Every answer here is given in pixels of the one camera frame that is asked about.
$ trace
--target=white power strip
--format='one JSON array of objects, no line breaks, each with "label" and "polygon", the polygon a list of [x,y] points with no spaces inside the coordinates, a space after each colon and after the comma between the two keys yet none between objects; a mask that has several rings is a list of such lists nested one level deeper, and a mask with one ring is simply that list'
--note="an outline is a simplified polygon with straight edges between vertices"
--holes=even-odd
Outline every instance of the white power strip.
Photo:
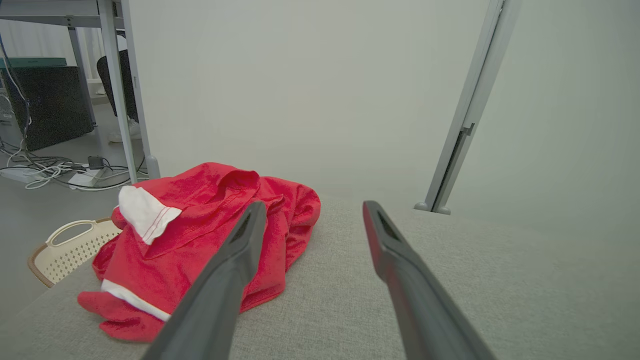
[{"label": "white power strip", "polygon": [[78,173],[76,175],[74,175],[69,181],[67,181],[69,183],[69,188],[71,190],[75,190],[78,189],[77,186],[75,185],[80,185],[83,187],[91,187],[94,186],[95,183],[98,182],[99,179],[96,179],[96,177],[100,177],[104,174],[104,172],[106,171],[105,168],[101,168],[101,169],[90,169],[89,168],[89,164],[79,164],[85,167],[84,171],[86,171],[87,173],[91,174],[92,176],[89,176],[87,174],[83,174],[83,173]]},{"label": "white power strip", "polygon": [[24,165],[15,165],[10,168],[0,170],[0,176],[20,181],[25,184],[44,178],[41,174],[29,175],[30,172],[34,171],[37,170]]}]

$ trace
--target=laundry basket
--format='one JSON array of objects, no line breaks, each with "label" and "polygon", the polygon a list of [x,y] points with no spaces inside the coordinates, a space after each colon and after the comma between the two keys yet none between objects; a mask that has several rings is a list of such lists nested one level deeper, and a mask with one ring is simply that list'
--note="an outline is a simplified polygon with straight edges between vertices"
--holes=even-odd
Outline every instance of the laundry basket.
[{"label": "laundry basket", "polygon": [[[65,230],[74,226],[90,224],[91,229],[63,242],[54,240]],[[31,272],[48,287],[64,279],[70,272],[98,253],[109,240],[120,234],[110,218],[79,220],[61,226],[49,239],[29,257],[27,265]]]}]

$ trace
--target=white fabric patch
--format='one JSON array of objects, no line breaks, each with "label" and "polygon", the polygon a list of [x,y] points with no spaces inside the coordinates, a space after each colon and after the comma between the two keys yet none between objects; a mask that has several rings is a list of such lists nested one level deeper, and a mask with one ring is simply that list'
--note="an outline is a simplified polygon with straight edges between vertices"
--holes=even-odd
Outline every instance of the white fabric patch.
[{"label": "white fabric patch", "polygon": [[100,288],[102,291],[106,291],[117,297],[118,299],[128,302],[129,305],[135,307],[136,309],[153,315],[164,322],[169,320],[169,317],[171,317],[171,314],[165,313],[157,307],[149,304],[148,302],[139,298],[136,294],[132,293],[131,290],[125,288],[122,285],[118,285],[115,282],[104,279]]},{"label": "white fabric patch", "polygon": [[118,195],[120,213],[147,245],[162,235],[166,226],[182,210],[165,206],[145,189],[123,186]]}]

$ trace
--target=basket handle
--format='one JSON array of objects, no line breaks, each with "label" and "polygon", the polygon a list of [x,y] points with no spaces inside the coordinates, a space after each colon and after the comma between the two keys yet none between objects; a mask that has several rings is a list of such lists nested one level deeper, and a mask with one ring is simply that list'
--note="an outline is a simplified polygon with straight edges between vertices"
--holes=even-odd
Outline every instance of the basket handle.
[{"label": "basket handle", "polygon": [[[74,226],[82,225],[82,224],[91,224],[91,229],[83,232],[82,234],[75,235],[73,238],[71,238],[69,240],[65,240],[65,241],[63,241],[63,242],[61,242],[59,244],[54,244],[53,243],[53,240],[55,240],[58,237],[58,235],[60,235],[63,231],[69,230]],[[70,223],[68,223],[66,225],[62,225],[61,227],[58,228],[58,230],[55,230],[53,232],[53,234],[51,234],[49,236],[47,241],[45,241],[45,244],[47,244],[48,247],[58,247],[60,245],[66,244],[66,243],[70,242],[71,240],[75,240],[75,239],[79,238],[80,236],[90,232],[91,230],[93,230],[95,228],[96,224],[97,223],[95,221],[93,221],[93,220],[78,220],[78,221],[70,222]]]}]

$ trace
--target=red cloth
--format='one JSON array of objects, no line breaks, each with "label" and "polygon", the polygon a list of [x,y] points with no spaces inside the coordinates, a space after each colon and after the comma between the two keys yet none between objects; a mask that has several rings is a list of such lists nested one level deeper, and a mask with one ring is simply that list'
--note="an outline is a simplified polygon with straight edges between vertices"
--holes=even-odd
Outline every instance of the red cloth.
[{"label": "red cloth", "polygon": [[[257,274],[244,290],[240,312],[284,291],[285,272],[304,252],[320,214],[320,200],[307,186],[217,163],[135,187],[182,213],[147,245],[120,209],[114,209],[111,219],[122,233],[100,249],[93,269],[101,281],[121,285],[168,314],[252,202],[265,202],[267,224]],[[100,328],[114,338],[153,341],[164,324],[104,291],[82,292],[78,303],[104,317]]]}]

